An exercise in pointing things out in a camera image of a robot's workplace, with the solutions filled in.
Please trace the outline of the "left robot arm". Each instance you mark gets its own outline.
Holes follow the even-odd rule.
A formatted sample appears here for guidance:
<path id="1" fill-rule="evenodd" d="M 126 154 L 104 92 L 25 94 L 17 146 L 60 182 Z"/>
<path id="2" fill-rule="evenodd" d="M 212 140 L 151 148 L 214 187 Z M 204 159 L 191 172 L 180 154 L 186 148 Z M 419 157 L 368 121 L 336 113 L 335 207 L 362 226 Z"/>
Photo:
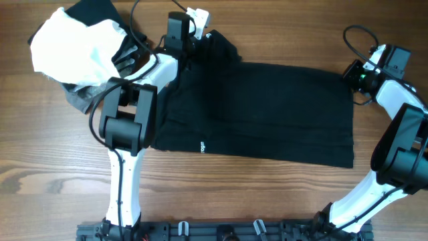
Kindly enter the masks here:
<path id="1" fill-rule="evenodd" d="M 99 124 L 112 171 L 106 223 L 119 232 L 133 229 L 140 220 L 140 166 L 154 139 L 157 94 L 177 79 L 196 32 L 189 14 L 170 12 L 164 46 L 138 72 L 107 82 Z"/>

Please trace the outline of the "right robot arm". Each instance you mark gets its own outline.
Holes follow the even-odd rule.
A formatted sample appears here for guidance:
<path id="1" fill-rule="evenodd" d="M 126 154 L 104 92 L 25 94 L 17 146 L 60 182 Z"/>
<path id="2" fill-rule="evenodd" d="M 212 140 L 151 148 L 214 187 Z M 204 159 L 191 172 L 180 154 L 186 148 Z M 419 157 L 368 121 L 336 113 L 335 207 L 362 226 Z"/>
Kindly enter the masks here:
<path id="1" fill-rule="evenodd" d="M 391 123 L 372 153 L 365 178 L 314 216 L 308 234 L 315 240 L 354 240 L 383 208 L 427 189 L 427 104 L 403 80 L 410 55 L 391 44 L 372 47 L 365 63 L 356 60 L 343 74 L 355 90 L 386 110 Z"/>

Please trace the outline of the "black polo shirt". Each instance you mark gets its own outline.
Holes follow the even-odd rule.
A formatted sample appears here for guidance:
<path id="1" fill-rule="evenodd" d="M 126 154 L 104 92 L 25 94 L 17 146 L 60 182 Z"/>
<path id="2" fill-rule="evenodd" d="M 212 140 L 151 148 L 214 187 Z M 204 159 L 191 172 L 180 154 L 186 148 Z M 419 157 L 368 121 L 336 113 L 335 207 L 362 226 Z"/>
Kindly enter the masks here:
<path id="1" fill-rule="evenodd" d="M 161 151 L 354 165 L 353 96 L 340 74 L 244 62 L 218 31 L 158 95 Z"/>

